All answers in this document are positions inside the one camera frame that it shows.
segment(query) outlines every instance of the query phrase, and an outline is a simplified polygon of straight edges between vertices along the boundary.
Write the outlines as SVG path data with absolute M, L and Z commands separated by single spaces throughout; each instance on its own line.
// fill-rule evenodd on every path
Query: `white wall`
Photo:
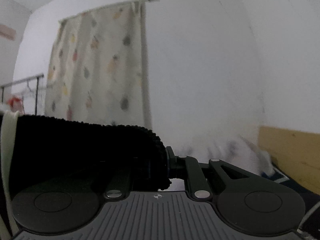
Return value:
M 14 0 L 0 0 L 0 24 L 17 32 L 14 41 L 0 36 L 0 84 L 12 81 L 19 45 L 30 14 L 30 10 Z M 6 94 L 10 91 L 11 88 L 5 89 Z
M 243 0 L 263 64 L 265 124 L 320 132 L 320 0 Z
M 30 17 L 14 79 L 44 72 L 58 20 L 125 0 L 54 0 Z M 178 149 L 207 133 L 255 140 L 262 115 L 260 59 L 241 0 L 147 4 L 153 130 Z

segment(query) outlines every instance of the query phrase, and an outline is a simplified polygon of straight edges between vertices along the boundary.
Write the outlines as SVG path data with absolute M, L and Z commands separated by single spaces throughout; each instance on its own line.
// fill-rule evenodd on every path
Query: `curtain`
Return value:
M 60 24 L 48 70 L 45 115 L 144 126 L 141 2 L 94 9 Z

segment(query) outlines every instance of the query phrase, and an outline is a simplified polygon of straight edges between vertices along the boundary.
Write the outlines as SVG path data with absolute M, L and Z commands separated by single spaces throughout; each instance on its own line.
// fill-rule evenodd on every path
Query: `ribbed surface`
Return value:
M 224 224 L 208 203 L 195 202 L 184 192 L 131 192 L 106 203 L 88 225 L 60 236 L 21 232 L 16 240 L 244 240 L 299 239 L 294 233 L 277 237 L 247 236 Z

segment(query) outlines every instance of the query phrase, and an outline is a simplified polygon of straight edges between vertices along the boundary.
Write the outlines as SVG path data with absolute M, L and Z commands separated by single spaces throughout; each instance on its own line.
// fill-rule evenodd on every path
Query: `wooden headboard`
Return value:
M 261 126 L 258 145 L 283 172 L 320 195 L 320 134 Z

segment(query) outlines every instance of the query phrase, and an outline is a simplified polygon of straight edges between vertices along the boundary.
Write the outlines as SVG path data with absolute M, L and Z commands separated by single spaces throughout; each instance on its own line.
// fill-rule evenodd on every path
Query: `triangular cutout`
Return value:
M 248 178 L 247 175 L 236 171 L 230 167 L 222 165 L 221 168 L 225 171 L 225 173 L 230 177 L 230 179 L 245 179 Z

